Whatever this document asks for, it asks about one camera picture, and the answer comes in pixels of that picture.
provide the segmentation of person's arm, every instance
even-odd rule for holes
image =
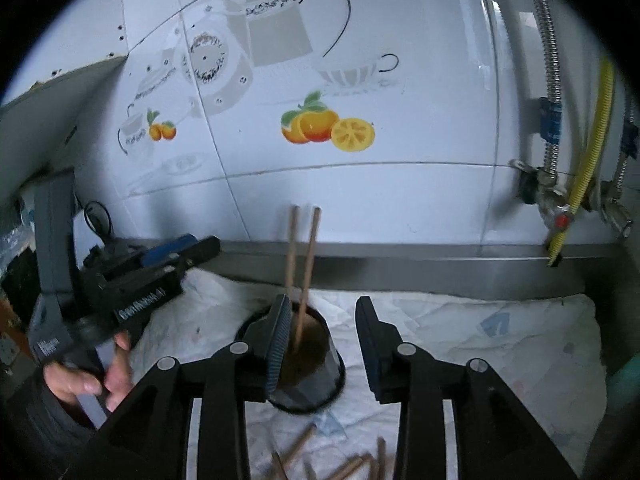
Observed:
[[[132,388],[129,338],[115,337],[117,347],[104,387],[110,392],[107,408],[113,411]],[[79,406],[77,395],[99,394],[102,385],[91,374],[49,363],[27,379],[9,399],[9,423],[22,459],[42,478],[59,478],[95,433]]]

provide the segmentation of corrugated yellow gas pipe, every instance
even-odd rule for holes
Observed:
[[[589,145],[587,146],[587,152],[584,154],[580,161],[580,168],[578,175],[575,177],[574,186],[572,187],[571,194],[569,195],[569,208],[572,214],[576,214],[584,194],[587,191],[587,186],[593,176],[598,160],[600,158],[600,152],[602,151],[602,145],[609,127],[609,116],[611,114],[611,104],[613,101],[613,86],[614,86],[614,72],[611,62],[603,57],[600,60],[600,83],[598,85],[598,101],[596,102],[596,113],[593,117],[593,125],[591,135],[589,137]],[[564,244],[564,238],[566,237],[566,231],[555,234],[549,244],[549,260],[546,263],[548,266],[552,266],[560,254],[562,244]]]

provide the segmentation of silver screw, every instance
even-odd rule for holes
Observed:
[[[249,345],[244,341],[236,341],[235,343],[231,343],[229,347],[229,351],[232,354],[242,355],[249,349]]]
[[[484,359],[471,359],[471,361],[469,361],[469,368],[481,374],[489,369],[489,363]]]
[[[400,355],[413,355],[415,354],[415,346],[411,343],[400,343],[398,345],[398,353]]]
[[[156,366],[162,371],[171,370],[175,366],[175,359],[173,357],[163,357],[156,363]]]

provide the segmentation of orange fruit illustration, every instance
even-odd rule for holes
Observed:
[[[323,112],[302,112],[300,130],[312,142],[325,142],[331,139],[331,127],[340,119],[332,110]]]
[[[156,141],[162,139],[162,130],[162,124],[153,123],[149,126],[149,137]]]
[[[362,119],[340,119],[331,128],[331,141],[344,152],[361,152],[373,144],[376,137],[372,124]]]
[[[175,126],[172,124],[162,124],[162,136],[166,140],[172,140],[175,137]]]
[[[293,142],[294,144],[306,144],[309,142],[303,133],[302,128],[300,126],[300,119],[302,116],[298,115],[291,121],[291,129],[287,129],[284,126],[282,127],[282,134],[285,139],[289,142]]]

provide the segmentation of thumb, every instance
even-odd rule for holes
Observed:
[[[75,402],[81,394],[97,395],[102,391],[100,381],[82,370],[49,363],[44,368],[44,380],[51,392],[63,402]]]

